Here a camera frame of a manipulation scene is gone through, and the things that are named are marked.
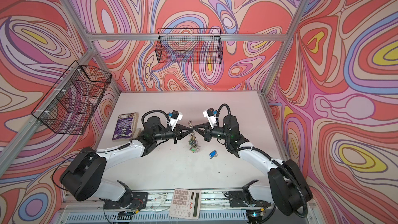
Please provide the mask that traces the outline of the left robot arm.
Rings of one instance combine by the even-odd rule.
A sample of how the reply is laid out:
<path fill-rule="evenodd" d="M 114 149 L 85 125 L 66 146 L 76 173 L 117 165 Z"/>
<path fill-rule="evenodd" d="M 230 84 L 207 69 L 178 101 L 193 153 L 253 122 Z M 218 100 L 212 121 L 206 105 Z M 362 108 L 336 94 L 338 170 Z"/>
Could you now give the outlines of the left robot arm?
<path fill-rule="evenodd" d="M 141 118 L 144 129 L 138 137 L 112 148 L 82 149 L 60 176 L 61 185 L 80 202 L 91 197 L 113 202 L 129 198 L 130 188 L 119 180 L 104 179 L 104 172 L 129 160 L 147 156 L 168 140 L 176 143 L 190 135 L 193 129 L 179 124 L 181 119 L 182 114 L 178 111 L 146 112 Z"/>

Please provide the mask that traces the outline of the round keyring disc with keys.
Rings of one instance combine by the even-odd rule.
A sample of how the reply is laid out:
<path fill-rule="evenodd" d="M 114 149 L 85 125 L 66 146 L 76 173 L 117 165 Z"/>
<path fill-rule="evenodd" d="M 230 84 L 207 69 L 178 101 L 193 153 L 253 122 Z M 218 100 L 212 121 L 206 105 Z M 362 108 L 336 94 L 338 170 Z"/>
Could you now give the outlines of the round keyring disc with keys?
<path fill-rule="evenodd" d="M 193 123 L 191 120 L 188 121 L 188 125 L 189 125 L 189 128 L 192 130 L 192 132 L 190 133 L 189 141 L 188 141 L 188 143 L 190 145 L 190 151 L 193 153 L 198 153 L 200 151 L 200 145 L 196 138 L 195 131 L 193 129 Z"/>

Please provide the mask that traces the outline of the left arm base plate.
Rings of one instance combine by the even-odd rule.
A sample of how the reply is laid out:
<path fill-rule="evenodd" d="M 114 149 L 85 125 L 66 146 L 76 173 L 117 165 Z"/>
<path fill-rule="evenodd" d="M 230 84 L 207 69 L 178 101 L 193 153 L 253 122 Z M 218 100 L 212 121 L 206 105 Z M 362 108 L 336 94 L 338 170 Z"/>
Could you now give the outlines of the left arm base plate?
<path fill-rule="evenodd" d="M 148 192 L 133 192 L 127 194 L 125 198 L 114 202 L 111 200 L 104 201 L 104 209 L 143 209 L 146 208 L 148 202 Z"/>

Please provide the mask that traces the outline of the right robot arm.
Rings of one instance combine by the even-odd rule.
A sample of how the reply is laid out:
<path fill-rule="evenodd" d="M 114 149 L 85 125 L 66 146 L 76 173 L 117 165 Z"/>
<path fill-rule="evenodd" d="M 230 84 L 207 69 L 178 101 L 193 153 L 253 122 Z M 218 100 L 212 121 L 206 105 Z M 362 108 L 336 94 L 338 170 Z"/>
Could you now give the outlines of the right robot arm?
<path fill-rule="evenodd" d="M 237 118 L 231 114 L 228 104 L 223 103 L 217 110 L 209 108 L 203 115 L 207 122 L 195 125 L 194 131 L 207 142 L 222 140 L 228 153 L 248 162 L 267 176 L 268 185 L 253 180 L 243 187 L 248 197 L 273 203 L 286 216 L 308 216 L 308 202 L 313 199 L 313 193 L 296 162 L 274 158 L 255 147 L 241 134 Z"/>

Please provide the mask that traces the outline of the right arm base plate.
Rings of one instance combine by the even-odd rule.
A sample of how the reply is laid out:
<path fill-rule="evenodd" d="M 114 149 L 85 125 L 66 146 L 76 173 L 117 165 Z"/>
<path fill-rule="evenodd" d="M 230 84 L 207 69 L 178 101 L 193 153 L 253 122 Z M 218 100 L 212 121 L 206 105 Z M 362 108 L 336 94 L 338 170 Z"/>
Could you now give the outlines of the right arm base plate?
<path fill-rule="evenodd" d="M 266 201 L 254 200 L 248 192 L 243 190 L 232 190 L 224 194 L 229 200 L 230 207 L 265 207 L 268 208 L 272 204 Z"/>

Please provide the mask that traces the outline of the blue tag key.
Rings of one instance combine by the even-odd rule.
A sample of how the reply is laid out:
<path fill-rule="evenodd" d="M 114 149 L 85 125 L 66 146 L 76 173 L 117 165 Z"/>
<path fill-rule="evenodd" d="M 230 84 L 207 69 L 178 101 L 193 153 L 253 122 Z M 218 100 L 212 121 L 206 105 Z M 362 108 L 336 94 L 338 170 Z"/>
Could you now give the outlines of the blue tag key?
<path fill-rule="evenodd" d="M 215 157 L 217 157 L 217 151 L 216 150 L 214 150 L 214 151 L 212 151 L 210 154 L 209 154 L 209 157 L 210 157 L 210 159 L 212 159 L 212 158 L 215 158 Z"/>

